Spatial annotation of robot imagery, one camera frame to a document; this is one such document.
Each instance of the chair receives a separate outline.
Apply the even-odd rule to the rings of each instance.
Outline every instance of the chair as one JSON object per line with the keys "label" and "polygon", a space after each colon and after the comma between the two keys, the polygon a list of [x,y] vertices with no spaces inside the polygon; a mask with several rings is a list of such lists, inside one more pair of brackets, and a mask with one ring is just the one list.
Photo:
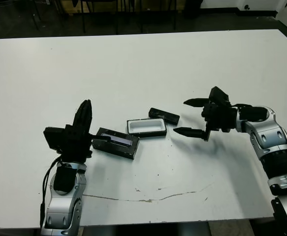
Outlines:
{"label": "chair", "polygon": [[[91,6],[92,6],[92,9],[93,9],[93,12],[94,11],[94,2],[113,2],[115,1],[116,2],[116,5],[115,5],[115,30],[116,30],[116,34],[118,34],[118,0],[80,0],[80,7],[81,7],[81,13],[82,13],[82,19],[83,19],[83,31],[84,33],[86,32],[86,27],[85,27],[85,17],[84,17],[84,7],[83,7],[83,2],[86,2],[86,5],[88,7],[88,10],[89,10],[89,13],[91,13],[91,9],[90,9],[90,6],[89,6],[89,2],[91,2]],[[77,3],[78,3],[78,0],[72,0],[73,2],[73,5],[74,7],[76,7]],[[123,10],[123,5],[122,5],[122,0],[121,0],[121,3],[120,3],[120,6],[121,6],[121,10]]]}

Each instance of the chair leg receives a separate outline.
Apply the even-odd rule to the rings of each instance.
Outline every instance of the chair leg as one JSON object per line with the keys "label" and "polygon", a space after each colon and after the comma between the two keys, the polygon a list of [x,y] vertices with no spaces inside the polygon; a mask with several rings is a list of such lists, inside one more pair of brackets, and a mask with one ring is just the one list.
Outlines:
{"label": "chair leg", "polygon": [[84,33],[86,32],[86,28],[85,28],[85,17],[84,17],[84,6],[83,6],[83,1],[80,0],[80,7],[81,7],[81,13],[83,15],[83,30]]}
{"label": "chair leg", "polygon": [[170,0],[169,7],[168,7],[168,11],[171,10],[171,4],[172,4],[172,0]]}
{"label": "chair leg", "polygon": [[174,0],[174,30],[176,30],[176,0]]}
{"label": "chair leg", "polygon": [[118,0],[116,0],[116,6],[115,6],[115,30],[116,30],[116,34],[118,34]]}
{"label": "chair leg", "polygon": [[61,21],[61,16],[60,16],[59,6],[58,6],[58,3],[57,3],[57,0],[51,0],[51,4],[53,5],[52,8],[54,9],[54,11],[57,14],[57,18],[59,20],[59,23],[60,23],[61,27],[63,27],[63,22]]}
{"label": "chair leg", "polygon": [[40,13],[39,13],[39,10],[37,9],[37,6],[36,6],[36,3],[35,3],[35,0],[32,0],[33,1],[33,4],[34,4],[34,8],[35,8],[35,11],[36,11],[36,14],[39,18],[39,20],[41,20],[41,16],[40,16]]}
{"label": "chair leg", "polygon": [[89,14],[90,14],[90,15],[92,15],[92,14],[91,14],[91,9],[90,9],[89,2],[88,2],[88,1],[86,1],[86,6],[88,7]]}
{"label": "chair leg", "polygon": [[95,10],[94,10],[94,5],[93,5],[93,1],[91,1],[91,6],[92,6],[93,12],[95,12]]}
{"label": "chair leg", "polygon": [[143,32],[143,3],[142,0],[139,0],[139,18],[140,18],[140,31]]}
{"label": "chair leg", "polygon": [[39,27],[37,26],[37,23],[36,23],[36,21],[35,21],[34,15],[33,15],[32,11],[31,11],[30,4],[29,4],[29,0],[26,0],[26,1],[27,1],[28,11],[29,11],[29,13],[30,13],[30,15],[31,15],[31,18],[32,18],[32,20],[33,20],[33,23],[34,23],[36,29],[39,30]]}

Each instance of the metal arm segment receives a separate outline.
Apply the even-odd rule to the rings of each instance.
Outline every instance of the metal arm segment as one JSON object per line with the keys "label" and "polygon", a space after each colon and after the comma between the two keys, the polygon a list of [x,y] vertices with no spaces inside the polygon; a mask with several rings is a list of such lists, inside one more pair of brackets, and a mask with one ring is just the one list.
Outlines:
{"label": "metal arm segment", "polygon": [[42,236],[76,236],[79,230],[82,195],[86,188],[85,171],[86,165],[80,163],[62,163],[58,168],[69,168],[76,171],[74,185],[70,192],[56,190],[59,188],[56,173],[50,185],[51,201],[47,208],[44,225],[41,230]]}
{"label": "metal arm segment", "polygon": [[267,109],[267,119],[259,122],[241,120],[239,110],[236,130],[250,135],[255,153],[269,177],[270,190],[273,195],[278,196],[271,202],[274,216],[284,226],[287,234],[287,133],[276,122],[275,112],[268,107],[264,108]]}

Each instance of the black case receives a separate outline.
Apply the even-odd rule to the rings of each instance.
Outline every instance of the black case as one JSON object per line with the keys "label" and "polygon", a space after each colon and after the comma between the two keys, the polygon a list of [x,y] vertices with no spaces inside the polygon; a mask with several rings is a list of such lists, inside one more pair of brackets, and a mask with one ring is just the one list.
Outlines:
{"label": "black case", "polygon": [[175,124],[175,125],[177,125],[178,120],[179,120],[178,115],[165,112],[165,111],[161,111],[153,107],[150,108],[149,117],[150,118],[162,118],[165,122],[170,123],[170,124]]}
{"label": "black case", "polygon": [[116,131],[105,129],[105,128],[99,128],[96,135],[101,136],[102,134],[107,134],[107,135],[115,136],[118,138],[127,139],[127,140],[130,140],[132,143],[130,146],[126,146],[126,145],[123,146],[117,143],[111,143],[111,142],[106,142],[103,140],[95,139],[92,141],[92,146],[94,149],[105,151],[105,152],[108,152],[114,155],[118,155],[118,156],[122,156],[128,159],[134,160],[135,154],[138,148],[138,144],[139,144],[138,137],[129,135],[129,134],[116,132]]}

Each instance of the white table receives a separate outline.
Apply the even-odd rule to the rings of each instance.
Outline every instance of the white table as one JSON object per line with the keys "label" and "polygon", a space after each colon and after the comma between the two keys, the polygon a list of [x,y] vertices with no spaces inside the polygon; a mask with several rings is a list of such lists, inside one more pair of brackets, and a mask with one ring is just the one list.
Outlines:
{"label": "white table", "polygon": [[[204,128],[183,105],[219,86],[232,103],[267,105],[287,131],[287,38],[277,30],[0,39],[0,228],[39,226],[42,178],[57,154],[43,130],[91,99],[91,132],[126,132],[150,107]],[[247,134],[141,139],[135,160],[93,151],[82,226],[272,216]]]}

